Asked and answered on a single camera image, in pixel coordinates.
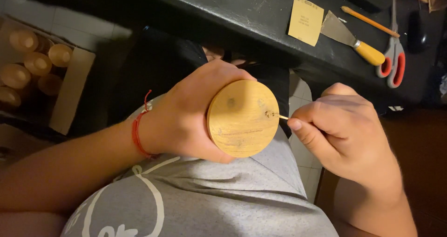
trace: wooden disc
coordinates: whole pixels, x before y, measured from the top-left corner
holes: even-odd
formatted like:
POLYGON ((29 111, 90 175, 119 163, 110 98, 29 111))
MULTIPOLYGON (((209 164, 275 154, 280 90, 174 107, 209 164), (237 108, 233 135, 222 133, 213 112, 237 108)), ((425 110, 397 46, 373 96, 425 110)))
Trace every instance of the wooden disc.
POLYGON ((211 139, 234 157, 262 151, 275 136, 279 107, 264 84, 240 80, 224 87, 212 100, 207 114, 211 139))

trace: black cloth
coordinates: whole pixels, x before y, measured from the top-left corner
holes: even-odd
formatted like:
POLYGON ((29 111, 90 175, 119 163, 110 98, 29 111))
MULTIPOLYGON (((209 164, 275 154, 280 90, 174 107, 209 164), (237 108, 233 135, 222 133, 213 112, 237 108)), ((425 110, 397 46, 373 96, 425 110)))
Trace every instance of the black cloth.
MULTIPOLYGON (((126 119, 143 105, 149 89, 152 93, 148 99, 160 96, 207 62, 201 45, 148 27, 120 70, 110 100, 108 125, 126 119)), ((288 117, 289 70, 264 64, 244 69, 273 92, 279 113, 288 117)), ((290 137, 287 121, 280 119, 279 124, 290 137)))

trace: pencil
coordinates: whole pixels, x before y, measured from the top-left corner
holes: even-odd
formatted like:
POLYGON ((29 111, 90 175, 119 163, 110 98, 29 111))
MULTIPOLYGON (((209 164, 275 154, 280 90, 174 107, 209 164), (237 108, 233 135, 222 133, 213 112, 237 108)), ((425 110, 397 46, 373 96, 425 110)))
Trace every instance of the pencil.
POLYGON ((388 33, 388 34, 390 34, 390 35, 393 36, 393 37, 396 37, 396 38, 399 38, 399 37, 400 37, 400 35, 399 35, 398 33, 396 33, 395 31, 392 31, 392 30, 390 30, 390 29, 388 29, 388 28, 382 26, 381 24, 377 23, 376 21, 373 21, 373 20, 371 20, 371 19, 369 19, 369 18, 367 18, 367 17, 361 15, 360 13, 358 13, 358 12, 352 10, 351 8, 349 8, 349 7, 347 7, 347 6, 342 6, 342 11, 344 11, 344 12, 346 12, 347 14, 350 14, 350 15, 352 15, 352 16, 354 16, 354 17, 360 19, 360 20, 363 20, 364 22, 366 22, 366 23, 368 23, 368 24, 370 24, 370 25, 372 25, 372 26, 374 26, 374 27, 376 27, 376 28, 381 29, 382 31, 384 31, 384 32, 386 32, 386 33, 388 33))

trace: scissors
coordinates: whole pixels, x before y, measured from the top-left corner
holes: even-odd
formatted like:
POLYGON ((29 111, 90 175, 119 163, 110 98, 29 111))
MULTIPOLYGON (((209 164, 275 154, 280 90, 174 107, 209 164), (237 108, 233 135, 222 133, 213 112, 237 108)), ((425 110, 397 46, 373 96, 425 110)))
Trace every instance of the scissors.
MULTIPOLYGON (((396 20, 396 0, 393 0, 392 6, 392 24, 391 29, 397 32, 396 20)), ((390 37, 388 50, 383 54, 385 62, 376 67, 377 76, 385 78, 390 88, 397 88, 402 83, 405 72, 405 52, 399 38, 390 37)))

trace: black workbench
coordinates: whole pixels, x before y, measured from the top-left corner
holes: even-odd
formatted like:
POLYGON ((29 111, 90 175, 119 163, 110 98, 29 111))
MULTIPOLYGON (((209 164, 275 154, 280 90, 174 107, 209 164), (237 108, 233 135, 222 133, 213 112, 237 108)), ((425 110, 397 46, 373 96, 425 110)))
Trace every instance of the black workbench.
MULTIPOLYGON (((441 39, 445 12, 430 15, 422 4, 429 26, 431 47, 419 55, 406 53, 403 83, 391 90, 385 79, 375 75, 350 47, 323 35, 315 47, 288 36, 293 0, 38 0, 86 12, 124 26, 144 24, 168 33, 221 46, 258 61, 297 68, 311 86, 313 94, 334 82, 354 87, 374 103, 416 104, 422 99, 430 66, 441 39)), ((390 26, 390 12, 368 14, 346 0, 309 0, 347 21, 346 25, 360 40, 385 51, 389 36, 343 13, 342 5, 390 26)), ((419 9, 417 0, 397 0, 400 41, 406 48, 408 16, 419 9)))

